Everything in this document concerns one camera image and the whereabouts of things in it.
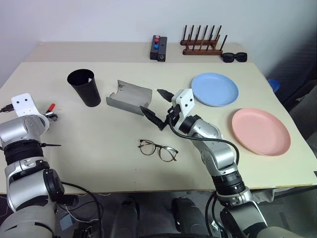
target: eyeglasses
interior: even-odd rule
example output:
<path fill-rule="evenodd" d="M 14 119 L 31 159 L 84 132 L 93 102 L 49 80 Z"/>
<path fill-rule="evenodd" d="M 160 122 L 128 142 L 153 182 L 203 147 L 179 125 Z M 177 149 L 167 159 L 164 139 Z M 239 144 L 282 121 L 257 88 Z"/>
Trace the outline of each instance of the eyeglasses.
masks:
<path fill-rule="evenodd" d="M 232 63 L 234 59 L 236 59 L 239 62 L 246 62 L 248 59 L 248 54 L 245 52 L 239 52 L 239 53 L 223 53 L 220 55 L 221 59 L 225 63 Z"/>
<path fill-rule="evenodd" d="M 165 162 L 170 162 L 172 160 L 176 161 L 175 157 L 178 151 L 172 147 L 157 145 L 150 140 L 140 140 L 140 145 L 138 147 L 144 155 L 152 155 L 158 147 L 158 154 L 161 160 Z"/>

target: white wall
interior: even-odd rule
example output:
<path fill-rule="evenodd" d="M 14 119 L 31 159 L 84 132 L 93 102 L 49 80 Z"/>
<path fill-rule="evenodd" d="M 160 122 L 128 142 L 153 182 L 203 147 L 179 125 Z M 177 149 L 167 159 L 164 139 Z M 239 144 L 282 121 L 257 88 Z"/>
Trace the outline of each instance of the white wall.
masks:
<path fill-rule="evenodd" d="M 0 86 L 38 41 L 178 42 L 185 24 L 221 24 L 267 75 L 316 30 L 316 10 L 316 0 L 0 0 Z"/>

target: floor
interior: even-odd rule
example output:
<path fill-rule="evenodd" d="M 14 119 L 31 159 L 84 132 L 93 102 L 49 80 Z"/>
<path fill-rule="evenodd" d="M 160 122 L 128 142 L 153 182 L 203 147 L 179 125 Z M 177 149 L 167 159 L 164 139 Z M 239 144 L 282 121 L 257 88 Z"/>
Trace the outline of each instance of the floor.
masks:
<path fill-rule="evenodd" d="M 151 192 L 151 193 L 114 193 L 97 195 L 105 211 L 103 215 L 104 237 L 109 237 L 115 214 L 121 202 L 132 195 L 140 204 L 139 236 L 146 236 L 159 233 L 177 233 L 171 213 L 171 201 L 175 197 L 188 197 L 204 211 L 206 201 L 210 195 L 209 191 L 193 192 Z M 79 197 L 79 204 L 90 201 L 86 196 Z M 317 189 L 302 192 L 295 195 L 275 199 L 272 203 L 263 202 L 260 209 L 269 226 L 279 226 L 288 229 L 306 238 L 317 238 Z M 11 211 L 7 209 L 6 200 L 0 198 L 0 222 L 2 222 Z M 219 214 L 221 207 L 216 206 L 216 214 Z M 93 203 L 72 212 L 81 219 L 92 219 L 97 216 Z M 71 238 L 73 229 L 77 223 L 62 231 L 59 220 L 67 212 L 59 209 L 56 215 L 56 235 L 61 238 Z"/>

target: table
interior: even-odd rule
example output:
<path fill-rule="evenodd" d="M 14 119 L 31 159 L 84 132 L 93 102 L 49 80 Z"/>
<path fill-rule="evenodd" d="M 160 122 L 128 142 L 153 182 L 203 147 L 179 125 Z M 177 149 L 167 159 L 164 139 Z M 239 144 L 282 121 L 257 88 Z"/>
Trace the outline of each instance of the table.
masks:
<path fill-rule="evenodd" d="M 102 102 L 88 108 L 66 82 L 67 75 L 79 68 L 95 73 Z M 307 186 L 317 184 L 317 160 L 301 137 L 287 111 L 253 63 L 131 63 L 131 62 L 23 62 L 0 89 L 0 103 L 28 92 L 40 112 L 56 103 L 58 121 L 52 122 L 42 142 L 60 143 L 46 147 L 44 155 L 63 181 L 78 184 L 93 192 L 208 190 L 212 179 L 200 153 L 188 140 L 163 131 L 145 117 L 106 104 L 106 96 L 117 91 L 117 80 L 153 90 L 149 109 L 164 119 L 170 103 L 156 89 L 176 93 L 190 87 L 192 78 L 203 72 L 217 72 L 237 84 L 240 95 L 226 107 L 207 107 L 197 100 L 192 114 L 217 125 L 224 139 L 240 150 L 239 172 L 251 189 Z M 240 108 L 255 107 L 277 116 L 292 138 L 287 153 L 277 157 L 254 154 L 243 147 L 231 131 L 232 115 Z M 0 115 L 0 123 L 15 118 L 14 112 Z M 177 162 L 166 163 L 158 154 L 142 155 L 139 139 L 149 139 L 179 151 Z M 0 154 L 0 170 L 6 167 Z M 4 172 L 0 192 L 5 193 Z M 67 193 L 77 192 L 66 188 Z"/>

